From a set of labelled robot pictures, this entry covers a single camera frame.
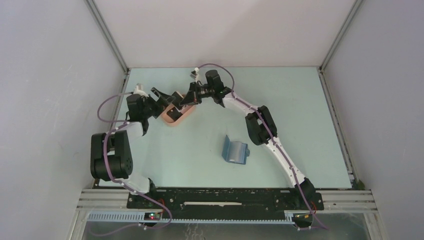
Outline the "pink oval tray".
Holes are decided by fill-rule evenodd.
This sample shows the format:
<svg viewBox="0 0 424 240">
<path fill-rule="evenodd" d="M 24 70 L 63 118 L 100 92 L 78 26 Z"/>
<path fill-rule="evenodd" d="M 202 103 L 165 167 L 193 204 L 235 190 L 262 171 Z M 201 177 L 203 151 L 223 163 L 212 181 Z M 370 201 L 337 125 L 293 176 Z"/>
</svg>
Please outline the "pink oval tray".
<svg viewBox="0 0 424 240">
<path fill-rule="evenodd" d="M 172 94 L 175 100 L 168 105 L 160 117 L 170 127 L 176 127 L 185 120 L 195 109 L 194 105 L 179 106 L 179 102 L 185 97 L 178 91 Z"/>
</svg>

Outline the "black credit card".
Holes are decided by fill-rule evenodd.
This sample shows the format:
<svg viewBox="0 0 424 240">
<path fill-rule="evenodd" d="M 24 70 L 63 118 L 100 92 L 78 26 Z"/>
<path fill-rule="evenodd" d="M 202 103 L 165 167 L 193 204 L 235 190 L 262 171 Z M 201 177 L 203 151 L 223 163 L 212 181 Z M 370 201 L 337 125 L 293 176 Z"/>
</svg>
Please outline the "black credit card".
<svg viewBox="0 0 424 240">
<path fill-rule="evenodd" d="M 179 109 L 175 106 L 170 109 L 166 115 L 172 119 L 172 121 L 176 122 L 183 114 L 179 111 Z"/>
</svg>

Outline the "blue card holder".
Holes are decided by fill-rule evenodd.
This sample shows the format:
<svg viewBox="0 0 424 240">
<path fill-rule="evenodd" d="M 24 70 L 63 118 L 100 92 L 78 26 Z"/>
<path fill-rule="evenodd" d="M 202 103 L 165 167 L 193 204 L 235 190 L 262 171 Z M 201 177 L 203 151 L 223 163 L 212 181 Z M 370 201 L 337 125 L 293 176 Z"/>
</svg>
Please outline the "blue card holder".
<svg viewBox="0 0 424 240">
<path fill-rule="evenodd" d="M 229 136 L 226 135 L 221 156 L 227 163 L 245 165 L 250 156 L 250 150 L 247 143 L 231 141 Z"/>
</svg>

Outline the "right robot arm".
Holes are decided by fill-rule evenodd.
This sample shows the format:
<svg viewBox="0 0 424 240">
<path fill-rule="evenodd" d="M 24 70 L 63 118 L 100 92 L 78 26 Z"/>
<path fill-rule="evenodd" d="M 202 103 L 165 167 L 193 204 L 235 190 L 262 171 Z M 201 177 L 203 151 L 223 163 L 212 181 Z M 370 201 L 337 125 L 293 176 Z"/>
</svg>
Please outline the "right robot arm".
<svg viewBox="0 0 424 240">
<path fill-rule="evenodd" d="M 270 151 L 292 185 L 291 204 L 297 209 L 304 209 L 308 206 L 316 193 L 316 188 L 284 149 L 268 107 L 256 106 L 242 99 L 235 93 L 233 87 L 224 85 L 221 76 L 215 69 L 205 73 L 206 83 L 200 82 L 199 68 L 197 67 L 191 71 L 190 76 L 194 81 L 190 83 L 188 92 L 180 104 L 194 106 L 201 104 L 205 98 L 212 98 L 216 104 L 243 114 L 247 133 L 252 143 L 257 146 L 265 146 Z"/>
</svg>

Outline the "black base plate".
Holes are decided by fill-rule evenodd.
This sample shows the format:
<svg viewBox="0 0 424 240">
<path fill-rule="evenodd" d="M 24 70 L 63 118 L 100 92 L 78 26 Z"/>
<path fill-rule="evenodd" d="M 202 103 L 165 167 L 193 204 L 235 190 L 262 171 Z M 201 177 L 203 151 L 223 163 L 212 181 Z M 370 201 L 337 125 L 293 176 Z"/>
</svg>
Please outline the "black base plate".
<svg viewBox="0 0 424 240">
<path fill-rule="evenodd" d="M 159 187 L 146 194 L 152 200 L 129 194 L 127 209 L 159 210 L 162 218 L 195 221 L 283 221 L 290 211 L 322 211 L 316 192 L 309 204 L 299 201 L 289 188 Z"/>
</svg>

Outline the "aluminium frame rail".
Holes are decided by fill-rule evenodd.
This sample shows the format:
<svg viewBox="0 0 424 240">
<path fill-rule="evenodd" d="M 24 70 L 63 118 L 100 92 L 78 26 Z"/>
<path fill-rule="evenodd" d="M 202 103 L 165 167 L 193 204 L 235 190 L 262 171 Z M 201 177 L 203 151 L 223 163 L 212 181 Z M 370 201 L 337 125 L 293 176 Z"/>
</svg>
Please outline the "aluminium frame rail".
<svg viewBox="0 0 424 240">
<path fill-rule="evenodd" d="M 291 224 L 315 214 L 373 214 L 369 190 L 319 189 L 308 204 L 284 188 L 160 188 L 156 203 L 124 189 L 82 191 L 76 209 L 89 221 Z"/>
</svg>

